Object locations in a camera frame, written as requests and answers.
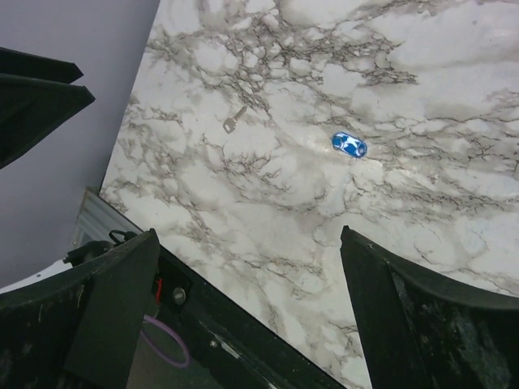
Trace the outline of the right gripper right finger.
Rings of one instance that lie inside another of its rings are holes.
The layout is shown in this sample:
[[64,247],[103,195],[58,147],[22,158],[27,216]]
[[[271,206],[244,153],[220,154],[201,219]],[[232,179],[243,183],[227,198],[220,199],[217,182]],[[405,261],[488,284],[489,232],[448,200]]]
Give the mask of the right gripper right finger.
[[516,388],[518,300],[344,227],[341,261],[374,388]]

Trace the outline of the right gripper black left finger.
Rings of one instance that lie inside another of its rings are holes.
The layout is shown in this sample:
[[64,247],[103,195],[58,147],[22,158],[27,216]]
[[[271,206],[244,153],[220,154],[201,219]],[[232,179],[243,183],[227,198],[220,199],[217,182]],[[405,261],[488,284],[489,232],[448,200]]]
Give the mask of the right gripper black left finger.
[[154,230],[1,295],[3,388],[124,388],[151,299]]

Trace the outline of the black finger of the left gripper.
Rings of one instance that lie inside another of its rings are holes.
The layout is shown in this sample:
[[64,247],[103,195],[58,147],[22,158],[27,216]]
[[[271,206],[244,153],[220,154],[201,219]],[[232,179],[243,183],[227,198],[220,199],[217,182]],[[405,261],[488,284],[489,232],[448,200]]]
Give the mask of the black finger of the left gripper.
[[73,83],[84,76],[76,64],[1,48],[2,74],[43,79],[59,83]]

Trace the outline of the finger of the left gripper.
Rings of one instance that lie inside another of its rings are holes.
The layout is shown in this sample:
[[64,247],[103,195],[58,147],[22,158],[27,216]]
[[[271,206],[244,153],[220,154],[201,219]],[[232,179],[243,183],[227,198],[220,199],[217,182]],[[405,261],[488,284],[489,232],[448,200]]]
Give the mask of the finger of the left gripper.
[[29,152],[95,97],[85,86],[1,75],[1,167]]

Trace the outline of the blue key tag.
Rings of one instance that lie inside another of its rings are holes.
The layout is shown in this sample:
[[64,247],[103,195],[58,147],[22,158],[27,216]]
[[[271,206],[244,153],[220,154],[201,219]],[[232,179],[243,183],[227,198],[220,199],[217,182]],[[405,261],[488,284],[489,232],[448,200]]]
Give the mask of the blue key tag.
[[337,132],[331,138],[335,150],[343,152],[354,158],[362,158],[367,154],[367,144],[361,139],[355,138],[345,132]]

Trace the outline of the silver key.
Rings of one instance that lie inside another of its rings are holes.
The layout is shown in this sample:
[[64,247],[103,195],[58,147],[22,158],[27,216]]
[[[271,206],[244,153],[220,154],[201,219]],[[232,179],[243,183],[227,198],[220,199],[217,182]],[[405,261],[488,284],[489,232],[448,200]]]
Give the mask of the silver key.
[[230,134],[234,131],[237,121],[246,111],[247,107],[244,105],[234,116],[224,120],[222,127],[227,134]]

